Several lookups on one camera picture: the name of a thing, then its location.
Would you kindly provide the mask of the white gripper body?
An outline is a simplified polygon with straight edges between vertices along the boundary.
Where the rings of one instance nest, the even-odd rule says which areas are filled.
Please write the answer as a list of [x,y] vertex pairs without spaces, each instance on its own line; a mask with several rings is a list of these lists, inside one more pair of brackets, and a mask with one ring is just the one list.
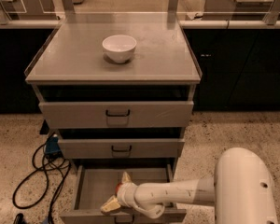
[[133,182],[121,183],[118,193],[116,194],[117,199],[121,206],[134,208],[136,201],[134,194],[137,190],[137,186]]

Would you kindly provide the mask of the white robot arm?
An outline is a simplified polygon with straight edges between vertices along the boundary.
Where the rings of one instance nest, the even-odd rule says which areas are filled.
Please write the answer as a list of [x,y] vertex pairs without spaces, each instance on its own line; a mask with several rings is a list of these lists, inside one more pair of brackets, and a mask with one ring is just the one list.
[[129,207],[156,219],[167,203],[186,203],[214,206],[216,224],[278,224],[273,191],[273,178],[263,160],[234,147],[219,157],[212,178],[136,185],[124,173],[101,211]]

